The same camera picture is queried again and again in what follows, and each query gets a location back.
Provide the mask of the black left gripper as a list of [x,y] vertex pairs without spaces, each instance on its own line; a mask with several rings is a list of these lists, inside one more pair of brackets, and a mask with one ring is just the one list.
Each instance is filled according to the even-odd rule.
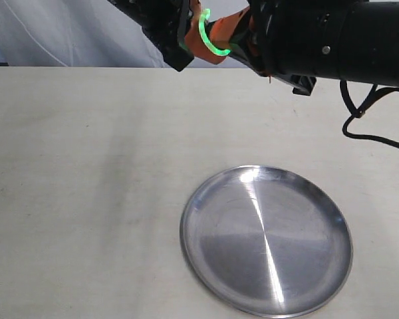
[[115,0],[110,3],[141,26],[164,62],[178,72],[185,69],[194,56],[212,64],[225,60],[212,53],[200,37],[200,1]]

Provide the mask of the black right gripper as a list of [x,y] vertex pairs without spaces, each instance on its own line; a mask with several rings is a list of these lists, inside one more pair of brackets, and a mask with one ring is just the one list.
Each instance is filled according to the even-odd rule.
[[274,78],[293,88],[293,94],[309,96],[314,76],[283,72],[277,65],[276,36],[284,15],[284,1],[250,1],[249,6],[218,19],[209,32],[213,45],[229,45],[229,56],[262,77]]

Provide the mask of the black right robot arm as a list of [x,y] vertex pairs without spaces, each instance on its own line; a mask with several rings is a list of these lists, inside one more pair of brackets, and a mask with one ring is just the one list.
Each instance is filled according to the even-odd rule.
[[205,29],[216,47],[297,94],[318,78],[399,87],[399,1],[251,1]]

